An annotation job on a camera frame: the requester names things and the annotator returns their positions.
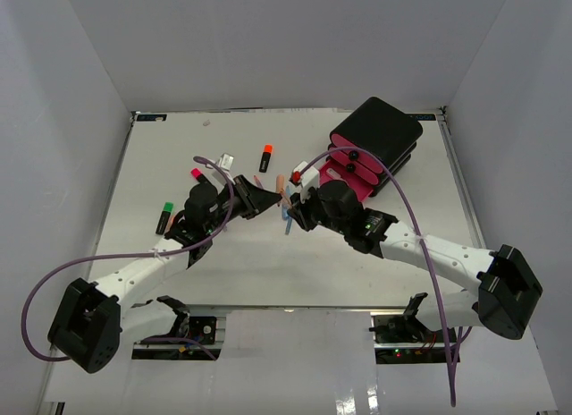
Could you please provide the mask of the orange translucent correction pen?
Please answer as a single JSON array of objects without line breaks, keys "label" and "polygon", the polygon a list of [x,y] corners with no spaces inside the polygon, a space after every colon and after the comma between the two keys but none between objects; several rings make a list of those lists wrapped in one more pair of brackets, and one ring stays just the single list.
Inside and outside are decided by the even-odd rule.
[{"label": "orange translucent correction pen", "polygon": [[276,193],[281,196],[281,199],[278,202],[278,206],[290,209],[292,204],[290,202],[290,196],[286,192],[287,184],[285,176],[283,174],[278,174],[276,176],[275,187],[276,187]]}]

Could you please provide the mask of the black pink drawer organizer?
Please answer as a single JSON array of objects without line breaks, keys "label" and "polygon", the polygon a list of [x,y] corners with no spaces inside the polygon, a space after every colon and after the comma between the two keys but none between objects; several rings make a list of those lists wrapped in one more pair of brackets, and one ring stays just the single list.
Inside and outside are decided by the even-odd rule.
[{"label": "black pink drawer organizer", "polygon": [[422,125],[399,109],[370,97],[330,132],[331,155],[321,166],[320,183],[331,167],[360,201],[376,196],[389,182],[383,169],[396,174],[411,158]]}]

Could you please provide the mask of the pink translucent correction pen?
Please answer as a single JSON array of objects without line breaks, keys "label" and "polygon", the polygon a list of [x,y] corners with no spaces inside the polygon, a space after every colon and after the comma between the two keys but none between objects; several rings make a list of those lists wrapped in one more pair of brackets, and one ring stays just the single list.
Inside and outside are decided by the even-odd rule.
[{"label": "pink translucent correction pen", "polygon": [[331,167],[327,168],[325,173],[332,179],[335,179],[335,180],[341,180],[342,179],[341,175]]}]

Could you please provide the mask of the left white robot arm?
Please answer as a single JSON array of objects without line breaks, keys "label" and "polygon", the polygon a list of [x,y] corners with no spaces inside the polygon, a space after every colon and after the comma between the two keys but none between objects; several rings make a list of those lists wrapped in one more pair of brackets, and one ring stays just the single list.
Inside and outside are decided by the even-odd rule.
[{"label": "left white robot arm", "polygon": [[204,257],[228,221],[252,219],[281,198],[242,175],[222,190],[197,183],[170,230],[148,253],[94,282],[78,278],[67,286],[49,342],[84,371],[98,372],[119,349],[122,321],[138,299]]}]

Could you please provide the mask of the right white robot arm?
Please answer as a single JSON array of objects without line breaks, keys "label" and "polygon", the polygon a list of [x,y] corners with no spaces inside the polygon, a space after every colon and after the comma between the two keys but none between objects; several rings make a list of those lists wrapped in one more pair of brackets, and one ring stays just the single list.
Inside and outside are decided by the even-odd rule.
[{"label": "right white robot arm", "polygon": [[460,292],[413,297],[403,320],[410,340],[426,341],[443,321],[450,327],[481,326],[509,340],[523,337],[543,288],[520,250],[420,236],[396,216],[364,207],[342,181],[295,193],[290,202],[289,214],[303,230],[322,226],[362,254],[424,269],[460,287]]}]

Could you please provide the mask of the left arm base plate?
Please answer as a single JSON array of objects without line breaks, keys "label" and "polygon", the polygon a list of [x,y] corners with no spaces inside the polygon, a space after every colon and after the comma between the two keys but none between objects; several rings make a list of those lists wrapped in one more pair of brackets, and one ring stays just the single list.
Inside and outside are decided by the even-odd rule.
[{"label": "left arm base plate", "polygon": [[216,317],[193,317],[187,314],[138,319],[127,330],[142,344],[215,343]]}]

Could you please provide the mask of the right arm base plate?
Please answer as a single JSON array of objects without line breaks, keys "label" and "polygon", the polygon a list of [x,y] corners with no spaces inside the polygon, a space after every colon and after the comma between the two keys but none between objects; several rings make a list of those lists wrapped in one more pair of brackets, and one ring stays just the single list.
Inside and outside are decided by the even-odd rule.
[{"label": "right arm base plate", "polygon": [[444,343],[442,330],[431,331],[414,317],[374,311],[371,319],[377,343]]}]

